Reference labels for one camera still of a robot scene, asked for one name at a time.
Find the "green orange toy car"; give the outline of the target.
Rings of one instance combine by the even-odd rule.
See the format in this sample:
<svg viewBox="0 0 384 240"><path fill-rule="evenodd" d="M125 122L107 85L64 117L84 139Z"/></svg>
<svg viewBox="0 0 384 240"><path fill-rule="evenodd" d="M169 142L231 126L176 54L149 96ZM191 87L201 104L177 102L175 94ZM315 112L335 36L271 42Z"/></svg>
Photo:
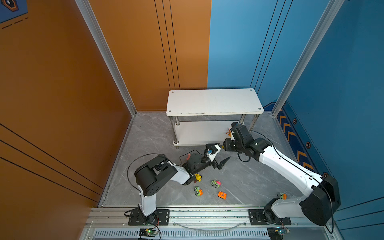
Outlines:
<svg viewBox="0 0 384 240"><path fill-rule="evenodd" d="M195 191L196 196L202 196L203 195L203 190L198 186L194 187L194 191Z"/></svg>

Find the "right aluminium corner post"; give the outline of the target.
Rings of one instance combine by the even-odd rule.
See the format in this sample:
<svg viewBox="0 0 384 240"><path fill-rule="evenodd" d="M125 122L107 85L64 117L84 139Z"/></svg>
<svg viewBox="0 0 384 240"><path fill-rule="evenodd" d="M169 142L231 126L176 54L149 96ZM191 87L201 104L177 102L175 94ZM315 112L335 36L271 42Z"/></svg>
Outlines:
<svg viewBox="0 0 384 240"><path fill-rule="evenodd" d="M280 110L283 108L284 103L288 100L295 85L299 81L302 73L310 62L313 54L317 50L319 44L327 33L329 27L334 21L340 8L342 7L344 0L331 0L328 2L322 16L320 17L312 35L310 36L298 62L296 63L290 77L288 78L281 94L279 95L275 106L272 110L272 116L277 117Z"/></svg>

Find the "green circuit board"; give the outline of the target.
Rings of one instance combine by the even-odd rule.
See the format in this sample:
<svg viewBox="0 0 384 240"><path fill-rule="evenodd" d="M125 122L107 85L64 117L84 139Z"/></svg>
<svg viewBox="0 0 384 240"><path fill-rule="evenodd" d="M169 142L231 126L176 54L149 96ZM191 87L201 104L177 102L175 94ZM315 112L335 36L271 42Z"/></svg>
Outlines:
<svg viewBox="0 0 384 240"><path fill-rule="evenodd" d="M160 237L160 232L157 229L140 229L139 239L154 240Z"/></svg>
<svg viewBox="0 0 384 240"><path fill-rule="evenodd" d="M286 234L291 233L288 228L267 228L267 230L271 240L283 240Z"/></svg>

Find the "left aluminium corner post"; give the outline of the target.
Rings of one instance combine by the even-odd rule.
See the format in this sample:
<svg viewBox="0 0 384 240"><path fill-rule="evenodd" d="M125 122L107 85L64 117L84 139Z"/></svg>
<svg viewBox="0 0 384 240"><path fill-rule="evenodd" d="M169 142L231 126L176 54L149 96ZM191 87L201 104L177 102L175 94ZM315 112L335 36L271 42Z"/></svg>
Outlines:
<svg viewBox="0 0 384 240"><path fill-rule="evenodd" d="M111 49L107 43L107 40L103 34L100 24L96 18L96 15L92 9L89 1L86 0L75 0L78 9L80 10L83 19L91 32L91 35L103 57L103 60L108 67L111 76L128 108L130 114L133 117L137 115L137 109L134 105L133 99L128 91L126 83L121 75L119 67L114 59Z"/></svg>

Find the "yellow pikachu toy figure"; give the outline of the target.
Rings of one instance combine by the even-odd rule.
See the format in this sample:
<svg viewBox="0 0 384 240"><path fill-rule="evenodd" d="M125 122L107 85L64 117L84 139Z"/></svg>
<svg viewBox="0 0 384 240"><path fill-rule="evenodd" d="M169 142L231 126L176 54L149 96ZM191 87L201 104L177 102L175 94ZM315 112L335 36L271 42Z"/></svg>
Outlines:
<svg viewBox="0 0 384 240"><path fill-rule="evenodd" d="M202 180L202 176L200 174L195 174L195 183L200 182Z"/></svg>

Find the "right green circuit board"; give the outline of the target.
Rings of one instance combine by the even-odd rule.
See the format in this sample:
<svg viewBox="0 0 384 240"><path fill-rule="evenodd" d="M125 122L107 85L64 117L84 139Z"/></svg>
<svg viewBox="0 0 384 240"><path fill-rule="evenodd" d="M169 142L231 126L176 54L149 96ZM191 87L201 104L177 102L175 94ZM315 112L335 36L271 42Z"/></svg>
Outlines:
<svg viewBox="0 0 384 240"><path fill-rule="evenodd" d="M267 230L271 240L283 240L286 234L291 233L288 228L267 228Z"/></svg>

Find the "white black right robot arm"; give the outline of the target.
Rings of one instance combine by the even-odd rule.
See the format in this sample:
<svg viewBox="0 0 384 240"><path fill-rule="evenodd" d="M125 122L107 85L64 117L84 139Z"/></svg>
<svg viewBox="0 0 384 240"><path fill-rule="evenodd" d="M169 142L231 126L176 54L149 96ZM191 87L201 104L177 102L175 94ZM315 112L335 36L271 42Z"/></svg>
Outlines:
<svg viewBox="0 0 384 240"><path fill-rule="evenodd" d="M227 152L243 153L247 157L272 168L291 182L303 194L283 200L272 199L264 207L263 215L268 224L277 224L284 218L307 218L318 226L325 226L341 205L338 181L332 176L323 177L283 155L264 137L255 139L247 127L233 122L231 137L223 142Z"/></svg>

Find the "green pink toy car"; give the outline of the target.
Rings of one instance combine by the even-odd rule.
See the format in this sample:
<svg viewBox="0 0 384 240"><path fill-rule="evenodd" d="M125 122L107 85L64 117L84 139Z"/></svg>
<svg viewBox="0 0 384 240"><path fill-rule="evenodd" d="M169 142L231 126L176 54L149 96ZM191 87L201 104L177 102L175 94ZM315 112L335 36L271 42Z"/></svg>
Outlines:
<svg viewBox="0 0 384 240"><path fill-rule="evenodd" d="M215 188L219 188L222 185L222 183L219 180L212 180L211 186Z"/></svg>

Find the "aluminium corner post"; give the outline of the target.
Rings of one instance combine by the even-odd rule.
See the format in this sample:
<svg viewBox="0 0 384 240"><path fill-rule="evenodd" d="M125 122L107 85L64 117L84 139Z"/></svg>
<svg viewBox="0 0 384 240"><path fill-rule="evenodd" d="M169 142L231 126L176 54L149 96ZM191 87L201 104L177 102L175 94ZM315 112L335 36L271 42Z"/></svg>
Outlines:
<svg viewBox="0 0 384 240"><path fill-rule="evenodd" d="M279 95L275 106L272 110L272 116L277 117L280 110L283 108L284 103L288 100L295 85L299 81L302 73L310 62L313 54L317 50L319 44L327 33L329 27L334 21L340 8L342 7L344 0L331 0L328 2L322 16L320 17L312 35L310 36L298 62L296 63L290 77L288 78L281 94Z"/></svg>
<svg viewBox="0 0 384 240"><path fill-rule="evenodd" d="M89 1L86 0L75 0L78 9L80 10L83 19L91 32L91 35L103 57L103 60L108 67L111 76L128 108L130 114L133 117L137 115L137 109L134 105L133 99L128 91L126 83L121 75L119 67L114 59L111 49L107 43L107 40L103 34L100 24L96 18L96 15L92 9Z"/></svg>

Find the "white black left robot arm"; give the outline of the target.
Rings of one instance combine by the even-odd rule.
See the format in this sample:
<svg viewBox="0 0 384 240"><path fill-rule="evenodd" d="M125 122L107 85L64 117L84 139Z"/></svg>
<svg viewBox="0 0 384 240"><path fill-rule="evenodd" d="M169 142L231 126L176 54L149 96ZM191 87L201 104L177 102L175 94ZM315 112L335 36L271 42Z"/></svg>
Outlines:
<svg viewBox="0 0 384 240"><path fill-rule="evenodd" d="M173 163L164 154L157 155L152 160L138 167L134 173L137 190L140 193L138 218L144 224L153 224L159 217L156 204L157 193L170 181L181 185L189 185L198 180L198 174L208 168L221 170L229 161L229 157L221 162L215 160L217 153L208 150L200 153L187 153L185 163L180 166Z"/></svg>

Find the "orange green toy truck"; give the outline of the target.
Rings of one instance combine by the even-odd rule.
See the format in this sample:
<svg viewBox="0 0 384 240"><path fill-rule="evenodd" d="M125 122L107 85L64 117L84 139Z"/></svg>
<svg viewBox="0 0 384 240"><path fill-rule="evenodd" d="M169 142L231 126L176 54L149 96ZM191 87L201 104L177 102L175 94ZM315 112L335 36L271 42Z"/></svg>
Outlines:
<svg viewBox="0 0 384 240"><path fill-rule="evenodd" d="M278 193L277 197L282 200L286 200L288 196L285 193Z"/></svg>

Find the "white two-tier shelf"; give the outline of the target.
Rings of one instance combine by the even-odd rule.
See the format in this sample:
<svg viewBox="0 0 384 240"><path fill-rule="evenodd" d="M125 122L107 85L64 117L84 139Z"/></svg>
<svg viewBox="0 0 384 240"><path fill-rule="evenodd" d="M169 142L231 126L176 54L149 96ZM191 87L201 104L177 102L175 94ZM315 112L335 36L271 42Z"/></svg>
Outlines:
<svg viewBox="0 0 384 240"><path fill-rule="evenodd" d="M263 113L254 89L171 90L166 110L177 148L221 143L232 122L252 116L254 126Z"/></svg>

